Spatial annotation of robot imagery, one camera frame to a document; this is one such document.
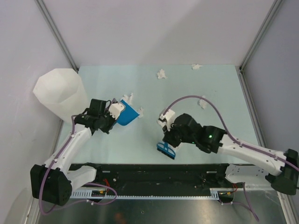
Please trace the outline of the blue dustpan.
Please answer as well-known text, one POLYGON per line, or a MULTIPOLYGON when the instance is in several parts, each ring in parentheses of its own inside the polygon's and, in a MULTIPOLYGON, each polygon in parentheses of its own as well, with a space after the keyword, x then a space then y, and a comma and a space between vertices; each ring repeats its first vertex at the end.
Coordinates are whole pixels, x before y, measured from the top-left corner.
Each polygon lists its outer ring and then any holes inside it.
POLYGON ((121 126, 126 126, 129 123, 131 123, 133 120, 138 118, 139 113, 124 100, 121 100, 120 102, 125 106, 125 109, 124 109, 124 111, 121 112, 116 123, 121 126))

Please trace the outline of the blue hand brush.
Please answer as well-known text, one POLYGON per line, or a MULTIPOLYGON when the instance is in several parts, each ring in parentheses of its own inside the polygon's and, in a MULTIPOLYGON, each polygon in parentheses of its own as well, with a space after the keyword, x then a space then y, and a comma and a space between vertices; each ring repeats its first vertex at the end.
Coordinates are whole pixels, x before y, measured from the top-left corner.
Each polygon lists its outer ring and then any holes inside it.
POLYGON ((157 150, 173 160, 176 157, 177 148, 171 146, 167 142, 162 141, 157 143, 157 150))

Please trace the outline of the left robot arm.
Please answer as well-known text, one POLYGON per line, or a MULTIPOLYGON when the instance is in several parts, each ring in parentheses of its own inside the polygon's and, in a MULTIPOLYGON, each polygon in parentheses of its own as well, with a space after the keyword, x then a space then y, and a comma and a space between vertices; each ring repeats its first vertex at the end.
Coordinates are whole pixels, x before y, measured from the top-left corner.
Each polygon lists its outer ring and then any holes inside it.
POLYGON ((79 150, 93 134, 98 130, 109 133, 124 109, 121 102, 107 105, 104 100, 92 99, 88 108, 73 115, 71 132, 62 146, 43 165, 34 165, 30 171, 33 198, 63 206, 71 194, 83 185, 101 185, 103 174, 96 168, 83 165, 75 171, 69 169, 79 150))

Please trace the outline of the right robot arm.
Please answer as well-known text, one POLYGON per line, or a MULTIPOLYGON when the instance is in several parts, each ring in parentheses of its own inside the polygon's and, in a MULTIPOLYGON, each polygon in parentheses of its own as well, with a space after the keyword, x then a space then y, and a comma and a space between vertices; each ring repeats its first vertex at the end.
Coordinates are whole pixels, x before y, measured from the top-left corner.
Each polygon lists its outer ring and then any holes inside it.
POLYGON ((173 111, 161 114, 157 123, 164 133, 163 142, 173 148, 188 143, 207 154, 233 156, 265 170, 265 179, 274 190, 294 196, 299 189, 299 153, 295 150, 283 152, 249 144, 224 129, 202 126, 186 113, 178 117, 173 111))

